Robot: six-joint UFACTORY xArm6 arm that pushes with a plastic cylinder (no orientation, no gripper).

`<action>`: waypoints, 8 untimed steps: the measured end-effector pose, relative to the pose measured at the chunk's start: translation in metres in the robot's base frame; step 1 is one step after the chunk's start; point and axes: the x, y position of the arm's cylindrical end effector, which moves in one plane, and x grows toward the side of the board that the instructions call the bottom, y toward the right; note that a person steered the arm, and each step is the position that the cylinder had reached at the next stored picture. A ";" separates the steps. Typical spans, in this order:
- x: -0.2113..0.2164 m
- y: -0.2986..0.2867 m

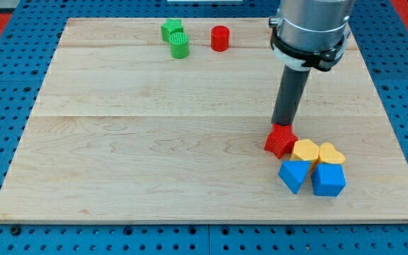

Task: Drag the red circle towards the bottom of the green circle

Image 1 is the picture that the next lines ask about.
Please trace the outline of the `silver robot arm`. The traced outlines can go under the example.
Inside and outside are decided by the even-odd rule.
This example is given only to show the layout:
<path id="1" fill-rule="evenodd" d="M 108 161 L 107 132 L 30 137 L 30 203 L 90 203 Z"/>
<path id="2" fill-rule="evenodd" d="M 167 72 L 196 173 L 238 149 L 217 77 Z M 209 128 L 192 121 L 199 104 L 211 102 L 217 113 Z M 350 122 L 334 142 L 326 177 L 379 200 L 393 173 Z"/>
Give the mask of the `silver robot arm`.
<path id="1" fill-rule="evenodd" d="M 268 20 L 274 55 L 284 63 L 271 122 L 292 125 L 312 69 L 330 71 L 343 57 L 354 0 L 282 0 Z"/>

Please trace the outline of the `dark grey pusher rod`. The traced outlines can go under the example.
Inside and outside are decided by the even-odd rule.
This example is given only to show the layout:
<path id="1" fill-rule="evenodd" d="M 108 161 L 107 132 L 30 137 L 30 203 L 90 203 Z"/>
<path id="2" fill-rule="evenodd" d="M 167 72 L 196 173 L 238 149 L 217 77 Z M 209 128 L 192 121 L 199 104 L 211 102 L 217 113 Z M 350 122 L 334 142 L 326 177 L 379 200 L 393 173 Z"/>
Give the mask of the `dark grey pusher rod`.
<path id="1" fill-rule="evenodd" d="M 285 66 L 273 109 L 271 122 L 277 125 L 292 125 L 310 70 L 297 71 Z"/>

